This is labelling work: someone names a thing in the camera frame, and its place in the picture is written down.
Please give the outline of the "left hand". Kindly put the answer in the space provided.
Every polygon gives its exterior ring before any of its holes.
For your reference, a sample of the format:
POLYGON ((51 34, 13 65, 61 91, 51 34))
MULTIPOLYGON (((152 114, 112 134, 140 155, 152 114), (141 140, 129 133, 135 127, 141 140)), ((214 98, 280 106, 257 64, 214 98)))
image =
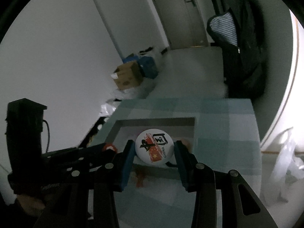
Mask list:
POLYGON ((37 198, 17 195, 17 200, 19 201, 22 209, 30 215, 40 215, 44 209, 45 205, 37 198))

